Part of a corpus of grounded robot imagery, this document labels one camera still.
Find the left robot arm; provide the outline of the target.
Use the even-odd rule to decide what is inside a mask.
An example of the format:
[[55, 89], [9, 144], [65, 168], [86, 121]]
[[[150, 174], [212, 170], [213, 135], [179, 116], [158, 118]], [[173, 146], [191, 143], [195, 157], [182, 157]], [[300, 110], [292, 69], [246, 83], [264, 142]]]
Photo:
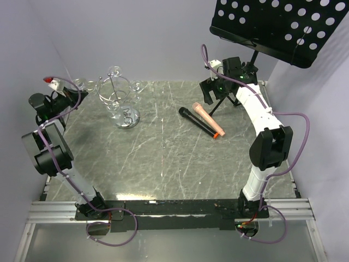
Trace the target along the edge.
[[36, 111], [38, 130], [22, 136], [22, 142], [37, 172], [59, 180], [75, 195], [79, 213], [102, 219], [107, 215], [106, 202], [74, 167], [73, 153], [63, 137], [66, 128], [63, 111], [79, 105], [87, 96], [87, 91], [66, 87], [55, 98], [42, 93], [31, 95], [28, 102]]

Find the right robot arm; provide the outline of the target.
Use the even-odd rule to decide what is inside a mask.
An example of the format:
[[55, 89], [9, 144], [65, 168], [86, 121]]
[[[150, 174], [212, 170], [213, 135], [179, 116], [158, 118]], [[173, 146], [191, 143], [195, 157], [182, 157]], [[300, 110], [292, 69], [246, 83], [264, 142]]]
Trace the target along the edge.
[[246, 218], [255, 216], [263, 205], [268, 180], [288, 157], [293, 130], [283, 125], [268, 106], [252, 62], [242, 63], [239, 57], [223, 61], [203, 59], [210, 71], [210, 77], [200, 83], [204, 102], [211, 105], [214, 100], [222, 103], [234, 97], [232, 103], [245, 109], [256, 132], [249, 149], [251, 172], [238, 198], [239, 214]]

